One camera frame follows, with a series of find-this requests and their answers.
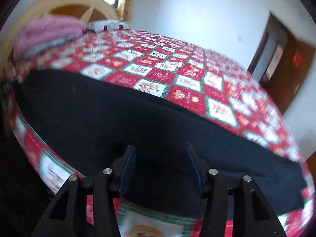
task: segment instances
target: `door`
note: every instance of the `door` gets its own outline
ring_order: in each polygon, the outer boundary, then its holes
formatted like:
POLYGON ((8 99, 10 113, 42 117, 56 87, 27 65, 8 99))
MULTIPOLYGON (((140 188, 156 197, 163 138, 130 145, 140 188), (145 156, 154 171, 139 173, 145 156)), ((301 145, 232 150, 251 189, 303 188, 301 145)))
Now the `door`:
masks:
POLYGON ((311 66, 315 47, 288 34, 285 49, 270 79, 260 81, 282 114, 288 109, 311 66))

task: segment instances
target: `pink blanket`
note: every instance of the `pink blanket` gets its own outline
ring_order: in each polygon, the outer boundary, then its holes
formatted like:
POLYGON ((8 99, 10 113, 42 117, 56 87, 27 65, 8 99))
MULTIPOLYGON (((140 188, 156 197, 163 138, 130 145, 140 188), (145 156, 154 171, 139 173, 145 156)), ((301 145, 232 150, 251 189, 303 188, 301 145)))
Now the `pink blanket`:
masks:
POLYGON ((13 46, 13 60, 21 59, 27 50, 42 42, 85 30, 85 23, 72 16, 45 16, 32 20, 18 34, 13 46))

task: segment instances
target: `red door decoration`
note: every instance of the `red door decoration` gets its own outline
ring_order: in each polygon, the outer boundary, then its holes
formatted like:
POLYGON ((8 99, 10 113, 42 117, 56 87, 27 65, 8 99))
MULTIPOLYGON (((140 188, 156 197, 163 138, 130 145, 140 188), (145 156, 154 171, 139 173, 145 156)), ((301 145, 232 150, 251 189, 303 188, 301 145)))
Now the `red door decoration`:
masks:
POLYGON ((296 50, 293 57, 293 66, 298 68, 303 63, 303 53, 296 50))

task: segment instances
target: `bed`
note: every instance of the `bed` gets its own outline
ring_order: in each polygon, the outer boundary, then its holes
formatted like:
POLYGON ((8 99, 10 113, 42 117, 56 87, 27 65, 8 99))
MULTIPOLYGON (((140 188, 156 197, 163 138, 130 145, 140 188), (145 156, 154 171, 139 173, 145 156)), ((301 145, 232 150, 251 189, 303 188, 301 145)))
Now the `bed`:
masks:
MULTIPOLYGON (((40 0, 8 33, 8 45, 2 47, 1 64, 9 61, 15 38, 26 23, 58 7, 73 4, 89 8, 81 17, 85 23, 94 9, 105 19, 117 19, 113 8, 102 0, 40 0)), ((278 218, 287 236, 296 237, 313 217, 313 179, 282 115, 251 75, 224 55, 147 31, 115 30, 84 34, 28 61, 16 63, 6 74, 22 83, 36 69, 76 73, 89 77, 89 81, 92 79, 98 85, 106 82, 140 91, 147 95, 146 98, 148 94, 159 97, 159 100, 178 105, 179 110, 184 108, 242 137, 239 140, 255 142, 279 157, 299 162, 306 182, 300 192, 303 207, 278 218)), ((75 94, 77 87, 72 87, 75 94)), ((34 123, 30 123, 18 104, 15 94, 9 93, 6 115, 29 162, 44 183, 56 193, 70 175, 84 177, 71 160, 60 156, 53 145, 48 145, 51 141, 47 137, 35 131, 37 123, 34 119, 34 123)), ((201 229, 200 217, 153 210, 124 199, 114 199, 114 205, 122 236, 198 236, 201 229)), ((93 224, 90 196, 87 198, 87 221, 93 224)), ((225 237, 232 235, 232 229, 233 222, 228 220, 225 237)))

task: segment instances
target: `curved headboard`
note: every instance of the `curved headboard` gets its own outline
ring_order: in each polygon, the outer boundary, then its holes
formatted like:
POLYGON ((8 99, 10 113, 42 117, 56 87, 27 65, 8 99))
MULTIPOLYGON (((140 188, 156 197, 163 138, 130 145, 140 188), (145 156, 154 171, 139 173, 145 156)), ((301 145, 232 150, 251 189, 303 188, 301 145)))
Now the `curved headboard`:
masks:
POLYGON ((20 30, 31 20, 42 15, 50 15, 52 11, 68 6, 83 6, 88 9, 81 16, 81 20, 88 23, 94 10, 98 11, 104 19, 118 20, 116 10, 104 0, 38 0, 30 6, 25 14, 16 20, 15 25, 10 28, 0 44, 0 76, 3 73, 3 67, 10 59, 14 42, 20 30))

